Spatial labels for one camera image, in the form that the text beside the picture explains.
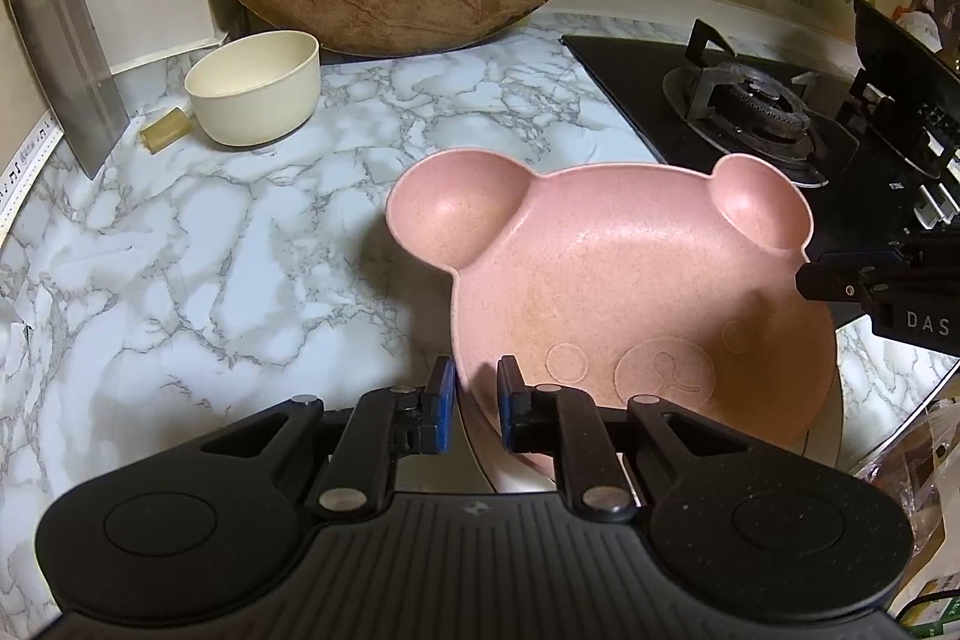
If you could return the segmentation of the white plain plate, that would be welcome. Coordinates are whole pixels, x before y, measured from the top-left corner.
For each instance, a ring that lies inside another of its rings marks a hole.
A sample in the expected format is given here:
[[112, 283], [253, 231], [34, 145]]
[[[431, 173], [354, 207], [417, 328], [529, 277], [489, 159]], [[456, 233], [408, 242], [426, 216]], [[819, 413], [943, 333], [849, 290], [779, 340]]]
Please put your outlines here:
[[[854, 473], [923, 413], [958, 367], [957, 357], [872, 333], [867, 317], [836, 331], [838, 372], [827, 403], [793, 452]], [[501, 494], [545, 492], [551, 471], [535, 470], [501, 448], [500, 432], [472, 393], [459, 395], [460, 414], [478, 470]]]

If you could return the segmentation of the pink bear-shaped plate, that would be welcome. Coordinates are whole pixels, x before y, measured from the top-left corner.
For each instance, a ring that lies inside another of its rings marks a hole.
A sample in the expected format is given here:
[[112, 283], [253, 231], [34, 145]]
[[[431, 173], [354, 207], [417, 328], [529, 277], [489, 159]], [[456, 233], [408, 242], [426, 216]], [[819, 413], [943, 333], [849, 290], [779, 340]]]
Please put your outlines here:
[[494, 369], [620, 408], [658, 395], [793, 450], [836, 380], [835, 324], [796, 273], [814, 232], [784, 175], [731, 154], [708, 174], [589, 164], [535, 174], [438, 152], [387, 198], [412, 257], [452, 281], [460, 393], [500, 432]]

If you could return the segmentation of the cream small bowl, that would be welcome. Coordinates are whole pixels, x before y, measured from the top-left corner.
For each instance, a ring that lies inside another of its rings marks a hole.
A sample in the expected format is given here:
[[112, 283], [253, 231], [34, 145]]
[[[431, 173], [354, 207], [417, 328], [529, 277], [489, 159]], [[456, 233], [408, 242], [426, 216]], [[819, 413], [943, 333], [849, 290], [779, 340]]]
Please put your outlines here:
[[218, 145], [249, 148], [301, 127], [319, 103], [319, 55], [309, 32], [267, 31], [203, 57], [184, 80], [203, 133]]

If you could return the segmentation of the black gas stove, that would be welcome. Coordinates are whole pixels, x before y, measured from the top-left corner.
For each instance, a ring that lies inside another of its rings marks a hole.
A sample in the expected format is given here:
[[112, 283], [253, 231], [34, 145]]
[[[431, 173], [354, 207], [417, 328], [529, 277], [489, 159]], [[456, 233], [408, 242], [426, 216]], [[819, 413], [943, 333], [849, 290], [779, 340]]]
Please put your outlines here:
[[703, 21], [683, 46], [563, 42], [659, 163], [708, 174], [740, 152], [786, 175], [814, 214], [811, 253], [957, 227], [958, 124], [939, 107], [740, 55]]

